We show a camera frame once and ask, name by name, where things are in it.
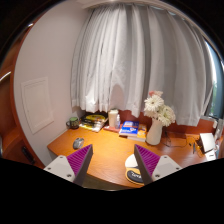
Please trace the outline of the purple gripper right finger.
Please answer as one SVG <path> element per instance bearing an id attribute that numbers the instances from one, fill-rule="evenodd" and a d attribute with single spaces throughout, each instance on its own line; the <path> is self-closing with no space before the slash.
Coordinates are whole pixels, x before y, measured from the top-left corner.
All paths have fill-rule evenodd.
<path id="1" fill-rule="evenodd" d="M 145 185 L 181 170 L 168 155 L 158 156 L 140 145 L 134 146 L 134 156 Z"/>

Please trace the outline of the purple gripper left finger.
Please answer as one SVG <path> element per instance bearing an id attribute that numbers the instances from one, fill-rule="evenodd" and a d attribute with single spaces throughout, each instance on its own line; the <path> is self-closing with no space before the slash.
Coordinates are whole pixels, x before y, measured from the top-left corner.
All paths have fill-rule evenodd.
<path id="1" fill-rule="evenodd" d="M 69 156 L 59 155 L 44 170 L 81 186 L 92 155 L 93 147 L 92 145 L 87 145 Z"/>

